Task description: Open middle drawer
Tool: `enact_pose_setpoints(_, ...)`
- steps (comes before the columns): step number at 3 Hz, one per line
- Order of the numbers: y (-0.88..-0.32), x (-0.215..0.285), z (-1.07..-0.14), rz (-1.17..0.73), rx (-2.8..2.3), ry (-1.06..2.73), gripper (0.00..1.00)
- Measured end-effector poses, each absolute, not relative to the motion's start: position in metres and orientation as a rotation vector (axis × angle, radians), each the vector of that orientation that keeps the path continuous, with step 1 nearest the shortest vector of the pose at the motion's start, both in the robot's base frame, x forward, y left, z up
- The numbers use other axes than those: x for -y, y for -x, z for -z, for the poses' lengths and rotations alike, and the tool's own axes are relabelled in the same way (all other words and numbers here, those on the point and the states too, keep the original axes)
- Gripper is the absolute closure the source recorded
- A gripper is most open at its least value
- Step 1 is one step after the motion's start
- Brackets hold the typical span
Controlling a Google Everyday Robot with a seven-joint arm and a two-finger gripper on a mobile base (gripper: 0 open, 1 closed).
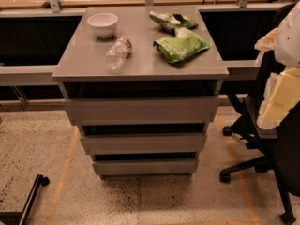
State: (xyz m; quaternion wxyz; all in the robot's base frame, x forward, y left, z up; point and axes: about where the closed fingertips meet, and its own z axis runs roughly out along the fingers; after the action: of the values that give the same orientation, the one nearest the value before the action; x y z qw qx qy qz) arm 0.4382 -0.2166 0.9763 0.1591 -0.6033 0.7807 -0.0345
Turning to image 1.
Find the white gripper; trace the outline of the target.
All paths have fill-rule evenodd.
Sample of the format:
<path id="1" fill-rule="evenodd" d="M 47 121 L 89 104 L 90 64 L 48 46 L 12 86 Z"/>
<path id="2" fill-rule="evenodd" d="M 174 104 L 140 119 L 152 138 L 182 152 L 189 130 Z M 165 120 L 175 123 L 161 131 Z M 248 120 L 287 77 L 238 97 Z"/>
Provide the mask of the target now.
<path id="1" fill-rule="evenodd" d="M 298 28 L 275 28 L 259 39 L 254 48 L 274 51 L 276 60 L 285 66 L 281 74 L 272 72 L 264 89 L 257 125 L 273 129 L 300 101 L 300 37 Z"/>

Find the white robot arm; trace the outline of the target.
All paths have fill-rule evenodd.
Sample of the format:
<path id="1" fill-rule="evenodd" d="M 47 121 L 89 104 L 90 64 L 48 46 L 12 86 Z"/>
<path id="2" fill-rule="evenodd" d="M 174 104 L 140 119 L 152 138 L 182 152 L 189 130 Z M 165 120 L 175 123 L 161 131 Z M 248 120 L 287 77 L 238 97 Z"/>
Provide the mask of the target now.
<path id="1" fill-rule="evenodd" d="M 300 2 L 254 48 L 273 51 L 275 60 L 285 66 L 282 72 L 272 72 L 267 79 L 257 118 L 259 128 L 273 129 L 300 101 Z"/>

